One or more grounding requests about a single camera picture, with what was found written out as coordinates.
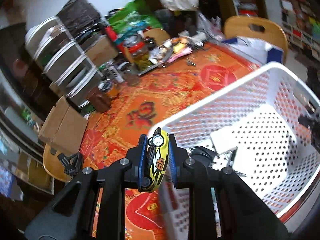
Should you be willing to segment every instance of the yellow object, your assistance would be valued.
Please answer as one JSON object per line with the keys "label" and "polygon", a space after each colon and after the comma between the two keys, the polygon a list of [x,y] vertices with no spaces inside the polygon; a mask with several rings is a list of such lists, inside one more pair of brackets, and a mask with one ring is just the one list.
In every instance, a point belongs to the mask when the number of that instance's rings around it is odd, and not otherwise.
{"label": "yellow object", "polygon": [[173,52],[178,53],[180,50],[184,49],[185,47],[186,47],[185,44],[179,42],[177,45],[173,47]]}
{"label": "yellow object", "polygon": [[[254,31],[250,27],[258,26],[264,31]],[[248,16],[230,17],[224,25],[224,35],[227,39],[244,36],[265,40],[283,50],[283,64],[285,64],[288,53],[288,41],[282,28],[267,19]]]}
{"label": "yellow object", "polygon": [[58,155],[61,152],[57,151],[55,155],[51,153],[51,146],[46,144],[42,156],[43,167],[45,171],[52,177],[62,182],[68,182],[71,180],[71,176],[65,174],[64,167],[58,159]]}

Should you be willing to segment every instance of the wooden chair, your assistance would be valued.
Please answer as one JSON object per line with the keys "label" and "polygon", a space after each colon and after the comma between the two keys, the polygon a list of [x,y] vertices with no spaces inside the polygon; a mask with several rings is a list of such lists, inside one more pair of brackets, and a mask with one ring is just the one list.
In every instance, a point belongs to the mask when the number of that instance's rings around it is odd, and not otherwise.
{"label": "wooden chair", "polygon": [[69,182],[71,176],[65,174],[64,167],[58,160],[58,155],[61,152],[57,151],[55,155],[51,153],[51,146],[46,144],[42,156],[43,167],[45,171],[52,177],[62,182]]}
{"label": "wooden chair", "polygon": [[[170,39],[169,34],[165,30],[160,29],[160,28],[154,28],[154,29],[151,29],[149,31],[146,31],[144,33],[144,36],[145,37],[149,36],[151,38],[154,38],[158,45],[162,44],[167,39]],[[124,54],[125,54],[125,57],[129,60],[129,62],[133,64],[134,62],[133,62],[133,59],[131,57],[131,54],[129,53],[128,48],[124,48]]]}
{"label": "wooden chair", "polygon": [[282,28],[270,20],[258,17],[233,16],[224,25],[224,35],[227,39],[235,36],[258,38],[276,45],[283,49],[283,64],[285,64],[288,53],[287,37]]}

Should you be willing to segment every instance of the table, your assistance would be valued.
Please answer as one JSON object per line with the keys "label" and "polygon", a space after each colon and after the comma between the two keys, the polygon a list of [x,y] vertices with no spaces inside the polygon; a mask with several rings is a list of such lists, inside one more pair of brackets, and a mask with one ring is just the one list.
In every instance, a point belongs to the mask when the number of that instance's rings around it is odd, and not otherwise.
{"label": "table", "polygon": [[[125,157],[127,150],[137,145],[140,134],[147,134],[154,124],[259,67],[226,47],[212,44],[188,58],[196,66],[188,66],[183,57],[166,68],[153,70],[142,76],[137,86],[122,86],[107,112],[90,115],[80,147],[84,167],[102,169]],[[157,192],[126,189],[125,206],[126,240],[167,239]]]}

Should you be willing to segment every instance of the cardboard box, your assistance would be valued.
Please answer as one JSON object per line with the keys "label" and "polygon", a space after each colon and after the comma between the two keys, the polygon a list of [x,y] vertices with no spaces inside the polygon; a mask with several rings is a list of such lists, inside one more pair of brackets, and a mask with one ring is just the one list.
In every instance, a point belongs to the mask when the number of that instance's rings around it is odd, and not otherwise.
{"label": "cardboard box", "polygon": [[61,97],[51,109],[38,138],[52,148],[70,156],[80,149],[88,121]]}
{"label": "cardboard box", "polygon": [[108,38],[103,35],[100,39],[86,52],[91,61],[100,67],[103,63],[115,58],[118,52],[112,46]]}

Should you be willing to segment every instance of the white paper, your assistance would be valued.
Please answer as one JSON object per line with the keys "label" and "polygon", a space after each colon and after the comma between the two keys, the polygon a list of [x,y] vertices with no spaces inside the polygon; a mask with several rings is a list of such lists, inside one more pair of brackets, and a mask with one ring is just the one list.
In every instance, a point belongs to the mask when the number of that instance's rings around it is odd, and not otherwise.
{"label": "white paper", "polygon": [[282,7],[288,11],[293,11],[293,6],[292,3],[290,3],[289,1],[286,0],[281,0],[282,2]]}

